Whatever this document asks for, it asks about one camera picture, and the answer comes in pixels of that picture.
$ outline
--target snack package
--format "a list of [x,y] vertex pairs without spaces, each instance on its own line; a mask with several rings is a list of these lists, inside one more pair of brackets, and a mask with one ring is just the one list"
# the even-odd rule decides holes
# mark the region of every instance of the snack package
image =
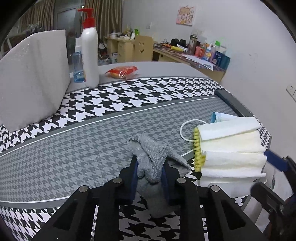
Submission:
[[111,75],[111,77],[116,79],[128,79],[135,74],[135,71],[138,70],[135,66],[120,66],[114,69],[111,69],[106,72]]

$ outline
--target blue transparent bottle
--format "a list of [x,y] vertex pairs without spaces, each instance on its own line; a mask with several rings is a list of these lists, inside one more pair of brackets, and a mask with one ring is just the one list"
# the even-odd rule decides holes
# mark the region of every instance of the blue transparent bottle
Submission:
[[81,38],[76,38],[75,53],[72,54],[73,76],[75,83],[84,82],[82,54],[81,54]]

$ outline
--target anime girl painting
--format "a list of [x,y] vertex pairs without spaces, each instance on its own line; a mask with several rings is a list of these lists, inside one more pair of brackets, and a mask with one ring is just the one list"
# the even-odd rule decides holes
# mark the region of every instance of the anime girl painting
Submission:
[[176,24],[190,25],[193,24],[193,19],[195,16],[195,7],[185,7],[180,6],[177,15]]

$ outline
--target metal screw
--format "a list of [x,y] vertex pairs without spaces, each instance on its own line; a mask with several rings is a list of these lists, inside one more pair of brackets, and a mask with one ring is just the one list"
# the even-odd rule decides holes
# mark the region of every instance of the metal screw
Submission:
[[177,182],[178,183],[185,183],[186,182],[186,179],[183,178],[183,177],[180,177],[180,178],[177,179]]
[[80,191],[80,192],[86,192],[87,189],[88,189],[87,186],[81,186],[81,187],[79,188],[79,191]]
[[120,177],[116,177],[116,178],[113,179],[113,182],[114,183],[121,183],[122,179]]
[[281,214],[283,214],[283,211],[284,211],[284,205],[283,204],[281,204],[279,206],[279,211],[281,212]]
[[218,192],[218,191],[220,191],[220,187],[218,187],[218,186],[216,186],[216,185],[212,186],[211,189],[212,189],[214,192]]

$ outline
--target houndstooth pattern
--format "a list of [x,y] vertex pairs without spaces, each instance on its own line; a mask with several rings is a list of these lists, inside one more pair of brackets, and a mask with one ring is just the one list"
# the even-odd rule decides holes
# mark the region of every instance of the houndstooth pattern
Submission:
[[[242,206],[246,197],[233,199],[234,203]],[[20,209],[0,206],[0,216],[11,230],[18,241],[31,240],[40,228],[53,216],[58,210],[55,208],[46,209]],[[96,228],[96,219],[98,206],[94,213],[91,241],[94,240]],[[180,211],[170,213],[162,218],[151,218],[147,209],[146,201],[136,193],[132,205],[121,206],[119,208],[119,240],[163,240],[174,241],[179,239],[180,232]],[[206,217],[202,217],[204,234],[207,240]]]
[[[171,100],[210,96],[221,88],[221,85],[208,78],[161,77],[109,83],[95,89],[68,93],[59,110],[45,120],[14,132],[0,126],[0,153],[44,133],[98,116]],[[262,145],[267,147],[270,134],[263,126],[259,132]]]

